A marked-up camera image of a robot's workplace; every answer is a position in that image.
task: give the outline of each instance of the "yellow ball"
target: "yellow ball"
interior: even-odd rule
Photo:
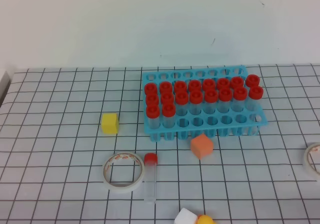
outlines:
[[[196,224],[216,224],[214,220],[208,215],[202,215],[198,218]]]

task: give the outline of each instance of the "white cube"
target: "white cube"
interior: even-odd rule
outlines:
[[[198,217],[191,211],[182,208],[174,220],[174,224],[196,224]]]

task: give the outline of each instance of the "grid paper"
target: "grid paper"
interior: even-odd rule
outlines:
[[[320,223],[320,186],[302,167],[304,150],[320,139],[319,65],[248,66],[261,77],[269,124],[257,136],[216,136],[202,161],[190,139],[144,134],[141,76],[154,70],[172,68],[15,73],[0,108],[0,224],[172,224],[182,208],[218,224]],[[101,131],[107,112],[119,115],[117,135]],[[105,189],[101,165],[122,151],[157,153],[155,206],[142,188]],[[312,161],[319,170],[319,156]],[[117,183],[139,174],[132,163],[112,170]]]

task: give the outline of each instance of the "test tube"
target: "test tube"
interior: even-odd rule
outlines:
[[[145,97],[145,103],[147,106],[159,105],[159,97],[157,94],[149,94]]]
[[[216,83],[212,79],[205,79],[202,83],[202,90],[204,92],[210,89],[215,89],[215,88],[216,88]]]
[[[161,103],[164,104],[173,104],[175,101],[175,97],[172,92],[164,92],[161,94]]]
[[[234,90],[235,88],[241,88],[245,84],[245,81],[240,76],[234,76],[231,78],[230,87]]]
[[[155,83],[148,83],[144,86],[144,93],[146,95],[149,94],[157,94],[157,85]]]
[[[178,80],[174,84],[174,93],[179,92],[187,92],[187,84],[182,80]]]
[[[151,204],[157,200],[157,164],[157,154],[147,153],[144,156],[144,201]]]
[[[173,103],[166,103],[162,106],[163,126],[173,128],[175,125],[176,107]]]
[[[220,78],[217,82],[216,82],[216,88],[218,90],[220,89],[229,89],[230,88],[230,81],[227,78]]]
[[[204,112],[212,114],[217,108],[218,93],[215,89],[209,89],[204,93]]]
[[[233,91],[233,101],[231,109],[237,113],[242,112],[247,99],[248,91],[244,87],[236,87]]]
[[[189,93],[193,91],[201,91],[201,82],[198,80],[191,80],[188,84]]]
[[[253,86],[250,88],[249,97],[246,101],[245,107],[249,111],[256,111],[259,107],[259,100],[262,98],[264,90],[260,86]]]
[[[245,88],[250,91],[250,88],[259,86],[260,78],[257,75],[248,75],[245,79]]]
[[[199,90],[194,90],[190,93],[190,113],[199,115],[201,113],[203,95]]]
[[[232,99],[232,91],[229,88],[222,88],[219,90],[218,111],[220,113],[227,113]]]
[[[160,94],[172,93],[172,84],[168,81],[161,82],[159,85]]]
[[[184,116],[188,111],[189,97],[186,91],[175,93],[175,109],[178,116]]]
[[[146,107],[146,116],[151,129],[157,129],[160,126],[160,109],[157,105],[149,105]]]

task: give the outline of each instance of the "white wall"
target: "white wall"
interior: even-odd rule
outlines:
[[[320,63],[319,7],[320,0],[0,0],[0,68]]]

